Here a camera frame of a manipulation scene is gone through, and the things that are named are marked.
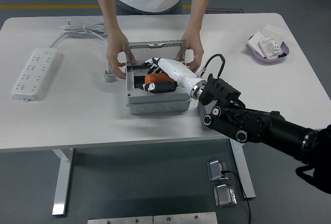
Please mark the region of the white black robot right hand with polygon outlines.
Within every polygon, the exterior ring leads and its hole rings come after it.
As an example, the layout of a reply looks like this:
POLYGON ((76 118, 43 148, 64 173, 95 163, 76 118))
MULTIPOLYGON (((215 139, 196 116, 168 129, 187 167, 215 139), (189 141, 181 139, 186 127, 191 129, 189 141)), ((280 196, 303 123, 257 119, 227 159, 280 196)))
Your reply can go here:
POLYGON ((191 98, 198 99, 199 90, 206 85, 205 80, 198 78, 182 62, 174 59, 153 57, 142 65, 151 65, 151 67, 145 76, 145 81, 137 83, 136 87, 150 93, 174 92, 179 86, 183 87, 191 98))

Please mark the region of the person's right hand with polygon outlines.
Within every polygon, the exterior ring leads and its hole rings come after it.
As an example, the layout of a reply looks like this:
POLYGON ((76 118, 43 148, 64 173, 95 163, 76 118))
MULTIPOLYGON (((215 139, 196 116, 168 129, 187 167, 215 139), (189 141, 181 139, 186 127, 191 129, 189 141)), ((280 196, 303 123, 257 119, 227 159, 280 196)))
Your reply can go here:
POLYGON ((126 79, 126 74, 121 70, 125 63, 118 61, 118 55, 125 52, 125 44, 128 43, 127 37, 120 29, 111 30, 108 33, 107 60, 110 71, 119 79, 126 79))

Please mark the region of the person's left hand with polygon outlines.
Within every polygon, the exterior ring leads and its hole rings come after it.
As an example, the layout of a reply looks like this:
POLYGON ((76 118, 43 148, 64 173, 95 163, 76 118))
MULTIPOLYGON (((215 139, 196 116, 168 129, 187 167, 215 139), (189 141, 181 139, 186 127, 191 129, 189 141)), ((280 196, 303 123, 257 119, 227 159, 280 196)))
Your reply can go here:
POLYGON ((204 54, 200 32, 187 29, 182 38, 186 40, 186 49, 193 51, 193 61, 188 63, 188 67, 192 72, 197 72, 201 66, 204 54))

